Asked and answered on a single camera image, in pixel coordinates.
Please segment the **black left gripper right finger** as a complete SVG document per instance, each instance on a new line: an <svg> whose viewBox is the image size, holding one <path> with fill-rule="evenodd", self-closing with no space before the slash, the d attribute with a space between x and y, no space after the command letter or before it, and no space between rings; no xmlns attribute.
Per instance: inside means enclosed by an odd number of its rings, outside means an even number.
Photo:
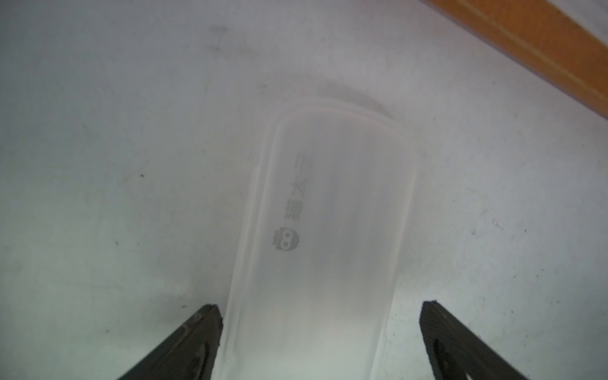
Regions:
<svg viewBox="0 0 608 380"><path fill-rule="evenodd" d="M527 379L439 302L423 302L419 325L436 379Z"/></svg>

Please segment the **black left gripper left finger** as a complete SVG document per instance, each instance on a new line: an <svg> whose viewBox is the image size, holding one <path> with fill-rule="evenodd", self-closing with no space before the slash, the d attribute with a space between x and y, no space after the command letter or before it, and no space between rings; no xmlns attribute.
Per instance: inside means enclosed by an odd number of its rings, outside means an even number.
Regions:
<svg viewBox="0 0 608 380"><path fill-rule="evenodd" d="M197 310L120 380L209 380L223 332L217 305Z"/></svg>

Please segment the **clear pencil case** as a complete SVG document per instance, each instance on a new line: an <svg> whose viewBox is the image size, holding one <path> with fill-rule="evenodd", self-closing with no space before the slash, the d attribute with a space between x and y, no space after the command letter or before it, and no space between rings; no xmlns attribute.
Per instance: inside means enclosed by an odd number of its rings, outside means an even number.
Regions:
<svg viewBox="0 0 608 380"><path fill-rule="evenodd" d="M272 118L213 378L377 377L416 164L404 128L353 104Z"/></svg>

